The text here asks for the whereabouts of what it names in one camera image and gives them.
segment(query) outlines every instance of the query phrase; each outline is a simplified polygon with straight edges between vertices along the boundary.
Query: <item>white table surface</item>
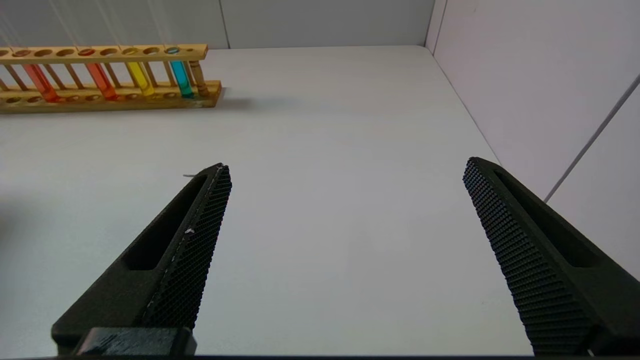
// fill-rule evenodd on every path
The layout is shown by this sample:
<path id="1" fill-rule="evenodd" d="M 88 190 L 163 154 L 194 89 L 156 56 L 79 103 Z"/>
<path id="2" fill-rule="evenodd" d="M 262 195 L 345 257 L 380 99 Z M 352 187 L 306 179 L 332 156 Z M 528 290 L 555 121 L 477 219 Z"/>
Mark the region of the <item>white table surface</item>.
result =
<path id="1" fill-rule="evenodd" d="M 51 324 L 192 174 L 234 184 L 199 354 L 530 354 L 464 189 L 494 160 L 425 48 L 211 51 L 215 109 L 0 119 L 0 358 Z"/>

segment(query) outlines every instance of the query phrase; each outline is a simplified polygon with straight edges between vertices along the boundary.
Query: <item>yellow liquid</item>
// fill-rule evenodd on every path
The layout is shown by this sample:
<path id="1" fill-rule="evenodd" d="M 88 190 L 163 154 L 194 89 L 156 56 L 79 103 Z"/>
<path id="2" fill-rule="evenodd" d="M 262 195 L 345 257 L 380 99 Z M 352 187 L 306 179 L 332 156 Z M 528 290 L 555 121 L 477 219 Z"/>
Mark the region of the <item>yellow liquid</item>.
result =
<path id="1" fill-rule="evenodd" d="M 142 69 L 139 63 L 127 63 L 127 67 L 133 77 L 136 79 L 143 96 L 151 96 L 156 93 L 154 87 L 151 86 L 147 73 Z"/>

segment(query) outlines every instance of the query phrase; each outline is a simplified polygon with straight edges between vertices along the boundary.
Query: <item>red liquid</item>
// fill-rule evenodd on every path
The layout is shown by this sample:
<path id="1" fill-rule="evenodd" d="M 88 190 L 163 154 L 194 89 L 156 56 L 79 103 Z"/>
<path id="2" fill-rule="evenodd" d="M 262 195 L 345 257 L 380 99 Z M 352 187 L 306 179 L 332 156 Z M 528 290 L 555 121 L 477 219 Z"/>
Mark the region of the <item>red liquid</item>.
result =
<path id="1" fill-rule="evenodd" d="M 107 78 L 107 74 L 104 73 L 102 66 L 96 63 L 85 65 L 86 69 L 89 70 L 89 74 L 91 74 L 91 77 L 93 78 L 93 82 L 98 86 L 100 92 L 102 92 L 102 96 L 107 100 L 117 100 L 118 94 L 116 94 L 116 90 L 111 86 L 111 83 Z"/>
<path id="2" fill-rule="evenodd" d="M 38 65 L 29 64 L 22 67 L 46 102 L 56 102 L 60 98 Z"/>

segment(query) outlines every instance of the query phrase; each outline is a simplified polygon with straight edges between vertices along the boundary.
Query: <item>wooden test tube rack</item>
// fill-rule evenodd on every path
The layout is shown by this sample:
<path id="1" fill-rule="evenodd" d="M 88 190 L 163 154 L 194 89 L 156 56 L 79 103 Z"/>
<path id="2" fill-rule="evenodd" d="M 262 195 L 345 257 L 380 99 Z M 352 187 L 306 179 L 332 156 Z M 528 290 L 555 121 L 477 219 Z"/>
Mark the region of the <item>wooden test tube rack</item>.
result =
<path id="1" fill-rule="evenodd" d="M 168 53 L 162 45 L 137 45 L 119 49 L 113 46 L 92 46 L 89 55 L 78 53 L 72 47 L 29 47 L 11 51 L 0 47 L 0 65 L 4 65 L 17 86 L 8 86 L 0 79 L 0 113 L 53 113 L 73 111 L 110 111 L 110 110 L 148 110 L 169 108 L 212 108 L 216 105 L 222 89 L 220 81 L 206 81 L 200 68 L 200 60 L 207 56 L 205 44 L 182 44 Z M 156 81 L 149 62 L 161 61 L 169 81 Z M 185 65 L 189 84 L 193 92 L 192 99 L 185 99 L 169 66 L 170 62 L 181 61 Z M 143 96 L 135 78 L 132 82 L 122 82 L 111 67 L 112 63 L 139 62 L 143 65 L 154 94 Z M 109 101 L 94 83 L 82 83 L 72 64 L 98 63 L 109 74 L 111 85 L 117 99 Z M 47 102 L 34 86 L 26 86 L 13 66 L 36 64 L 42 67 L 53 80 L 51 85 L 58 94 L 55 102 Z M 73 84 L 63 84 L 51 67 L 64 64 Z"/>

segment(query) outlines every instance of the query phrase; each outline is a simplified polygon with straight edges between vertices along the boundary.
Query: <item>blue liquid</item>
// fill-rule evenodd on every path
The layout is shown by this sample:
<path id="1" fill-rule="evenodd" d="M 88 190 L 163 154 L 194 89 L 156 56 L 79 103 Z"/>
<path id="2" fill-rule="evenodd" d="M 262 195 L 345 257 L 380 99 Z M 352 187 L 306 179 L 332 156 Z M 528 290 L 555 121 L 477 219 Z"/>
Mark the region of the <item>blue liquid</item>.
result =
<path id="1" fill-rule="evenodd" d="M 184 64 L 181 61 L 171 61 L 171 68 L 173 69 L 173 75 L 175 75 L 175 81 L 178 83 L 182 97 L 193 99 L 193 91 L 191 91 L 191 84 L 189 83 L 187 72 L 184 70 Z"/>

